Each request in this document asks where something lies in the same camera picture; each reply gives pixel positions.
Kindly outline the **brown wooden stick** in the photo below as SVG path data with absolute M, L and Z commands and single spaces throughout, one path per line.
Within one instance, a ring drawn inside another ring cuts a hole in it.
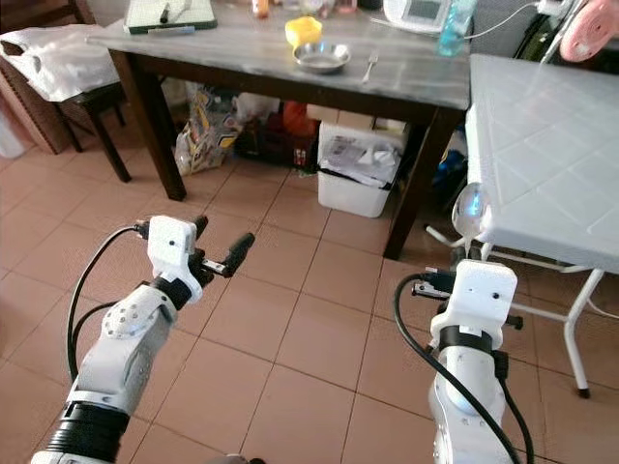
M 173 36 L 194 34 L 195 31 L 197 31 L 197 27 L 193 25 L 185 25 L 185 26 L 177 26 L 177 27 L 159 27 L 159 28 L 149 28 L 149 30 L 146 31 L 146 35 L 150 35 L 152 37 L 156 37 L 156 36 L 173 37 Z

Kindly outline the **printed shopping bag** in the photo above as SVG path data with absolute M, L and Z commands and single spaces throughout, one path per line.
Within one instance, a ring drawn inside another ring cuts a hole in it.
M 187 81 L 186 93 L 189 122 L 178 133 L 173 151 L 182 176 L 221 167 L 234 154 L 243 127 L 236 120 L 236 90 Z

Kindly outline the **blue plastic water bottle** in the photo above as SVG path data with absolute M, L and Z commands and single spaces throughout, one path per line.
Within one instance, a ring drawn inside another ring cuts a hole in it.
M 457 56 L 469 43 L 470 25 L 479 0 L 445 0 L 446 10 L 439 30 L 439 56 Z

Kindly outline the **brown cardboard box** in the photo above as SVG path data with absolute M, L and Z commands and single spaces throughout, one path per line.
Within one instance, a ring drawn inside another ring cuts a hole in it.
M 362 131 L 399 137 L 405 137 L 408 134 L 408 127 L 403 121 L 375 118 L 375 116 L 339 110 L 335 107 L 310 104 L 307 106 L 307 115 L 312 120 L 318 121 L 319 132 L 327 140 L 336 135 Z

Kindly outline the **silver metal spoon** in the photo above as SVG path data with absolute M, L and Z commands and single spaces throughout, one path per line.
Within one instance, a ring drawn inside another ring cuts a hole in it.
M 460 235 L 451 247 L 469 248 L 472 242 L 485 244 L 483 236 L 492 223 L 492 203 L 481 182 L 469 182 L 458 194 L 452 211 L 452 225 Z

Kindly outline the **silver metal fork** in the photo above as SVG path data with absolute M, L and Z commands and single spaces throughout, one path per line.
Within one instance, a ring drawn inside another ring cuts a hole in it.
M 371 77 L 374 75 L 374 70 L 379 62 L 380 53 L 377 50 L 373 50 L 371 54 L 368 55 L 366 71 L 363 74 L 362 84 L 368 85 L 371 82 Z

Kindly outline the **stainless steel bowl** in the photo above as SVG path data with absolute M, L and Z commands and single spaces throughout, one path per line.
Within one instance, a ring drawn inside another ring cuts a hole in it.
M 293 48 L 293 61 L 305 73 L 338 74 L 352 61 L 352 50 L 346 44 L 304 43 Z

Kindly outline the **dark wooden chair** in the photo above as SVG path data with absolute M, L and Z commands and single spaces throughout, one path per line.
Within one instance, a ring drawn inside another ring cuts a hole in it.
M 121 127 L 127 124 L 121 114 L 121 106 L 127 98 L 119 83 L 88 90 L 65 101 L 49 102 L 40 97 L 27 83 L 25 76 L 5 59 L 0 61 L 0 71 L 9 85 L 10 96 L 15 97 L 18 121 L 25 125 L 37 146 L 53 154 L 66 147 L 81 152 L 83 143 L 79 136 L 88 133 L 101 142 L 107 163 L 115 176 L 124 183 L 132 180 L 104 123 L 104 114 L 114 112 Z

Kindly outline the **white food processor steel bowl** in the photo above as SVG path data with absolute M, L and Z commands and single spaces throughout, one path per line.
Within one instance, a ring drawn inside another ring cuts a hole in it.
M 451 0 L 383 0 L 386 22 L 417 34 L 439 34 Z

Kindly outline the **blue bag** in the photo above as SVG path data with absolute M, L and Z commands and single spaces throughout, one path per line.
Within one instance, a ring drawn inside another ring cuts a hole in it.
M 450 208 L 467 181 L 467 154 L 467 130 L 459 125 L 452 133 L 432 180 L 434 204 L 438 208 L 445 211 Z

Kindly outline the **pink round object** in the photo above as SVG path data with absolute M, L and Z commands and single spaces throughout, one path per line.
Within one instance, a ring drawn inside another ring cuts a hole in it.
M 558 57 L 579 63 L 619 37 L 619 0 L 578 0 L 557 45 Z

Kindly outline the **grey wooden table dark legs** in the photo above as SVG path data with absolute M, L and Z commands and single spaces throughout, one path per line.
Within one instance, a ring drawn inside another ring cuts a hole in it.
M 284 23 L 295 13 L 277 8 L 256 19 L 248 4 L 225 0 L 214 0 L 213 10 L 218 26 L 194 34 L 132 35 L 119 22 L 92 39 L 109 50 L 167 197 L 182 200 L 186 189 L 174 163 L 177 128 L 161 90 L 164 76 L 403 121 L 410 130 L 403 159 L 411 169 L 383 251 L 386 259 L 398 260 L 470 106 L 467 50 L 439 56 L 433 37 L 380 25 L 366 14 L 332 14 L 323 19 L 321 39 L 349 45 L 352 61 L 338 74 L 305 73 L 284 39 Z M 363 85 L 373 50 L 379 62 Z

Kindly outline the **white plastic bin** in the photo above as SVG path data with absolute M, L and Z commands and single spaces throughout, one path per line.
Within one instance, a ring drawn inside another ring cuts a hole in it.
M 322 123 L 318 200 L 324 207 L 375 219 L 383 213 L 405 154 L 406 135 Z

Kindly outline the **pale green cutting board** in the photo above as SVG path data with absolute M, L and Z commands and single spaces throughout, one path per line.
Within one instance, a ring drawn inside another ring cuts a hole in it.
M 163 5 L 171 6 L 169 22 L 159 24 Z M 193 25 L 197 30 L 216 28 L 218 22 L 211 0 L 130 0 L 124 28 L 132 35 L 143 35 L 149 28 Z

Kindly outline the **red and black crate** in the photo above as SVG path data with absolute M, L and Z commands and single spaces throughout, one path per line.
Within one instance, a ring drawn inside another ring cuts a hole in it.
M 275 112 L 244 124 L 235 152 L 242 159 L 314 172 L 318 168 L 318 128 L 308 105 L 282 101 Z

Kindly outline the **white plastic bag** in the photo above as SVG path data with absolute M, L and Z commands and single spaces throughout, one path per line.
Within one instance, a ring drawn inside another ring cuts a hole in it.
M 104 31 L 99 25 L 22 28 L 0 35 L 0 56 L 46 102 L 64 102 L 119 83 L 109 49 L 87 41 Z

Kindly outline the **white folding table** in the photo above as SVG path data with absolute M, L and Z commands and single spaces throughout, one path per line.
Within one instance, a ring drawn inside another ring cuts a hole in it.
M 619 75 L 469 61 L 467 185 L 481 182 L 492 203 L 489 260 L 587 275 L 561 322 L 576 392 L 589 397 L 575 328 L 602 278 L 619 276 Z

